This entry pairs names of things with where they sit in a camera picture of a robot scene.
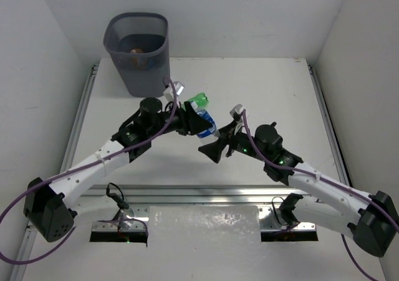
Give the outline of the orange juice bottle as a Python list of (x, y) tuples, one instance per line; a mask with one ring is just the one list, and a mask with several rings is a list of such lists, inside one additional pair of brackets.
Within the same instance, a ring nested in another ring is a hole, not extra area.
[(142, 57), (144, 51), (139, 48), (134, 48), (130, 51), (130, 53), (133, 55), (133, 68), (137, 70), (145, 70), (147, 68), (147, 59)]

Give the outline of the small bottle light blue label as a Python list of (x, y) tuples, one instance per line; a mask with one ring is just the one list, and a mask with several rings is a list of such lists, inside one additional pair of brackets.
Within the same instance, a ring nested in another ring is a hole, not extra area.
[(147, 70), (155, 70), (158, 68), (158, 61), (156, 58), (147, 59)]

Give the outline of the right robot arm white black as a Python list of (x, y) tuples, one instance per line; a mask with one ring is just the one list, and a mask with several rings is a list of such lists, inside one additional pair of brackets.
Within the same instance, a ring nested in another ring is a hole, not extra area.
[(227, 156), (238, 152), (256, 158), (273, 181), (306, 193), (290, 194), (280, 204), (277, 215), (286, 224), (313, 222), (351, 238), (370, 255), (385, 255), (398, 232), (398, 213), (387, 193), (359, 191), (315, 170), (283, 148), (274, 123), (257, 127), (254, 136), (243, 133), (235, 121), (219, 132), (199, 152), (214, 163), (220, 162), (223, 150)]

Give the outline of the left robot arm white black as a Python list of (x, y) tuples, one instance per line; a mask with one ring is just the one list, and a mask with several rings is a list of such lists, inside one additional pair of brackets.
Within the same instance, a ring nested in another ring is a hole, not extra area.
[(140, 108), (95, 153), (50, 184), (41, 178), (28, 184), (23, 212), (47, 242), (63, 238), (72, 229), (79, 216), (74, 205), (86, 190), (144, 154), (152, 138), (173, 131), (199, 135), (214, 127), (211, 117), (190, 102), (170, 102), (169, 106), (163, 110), (159, 99), (143, 99)]

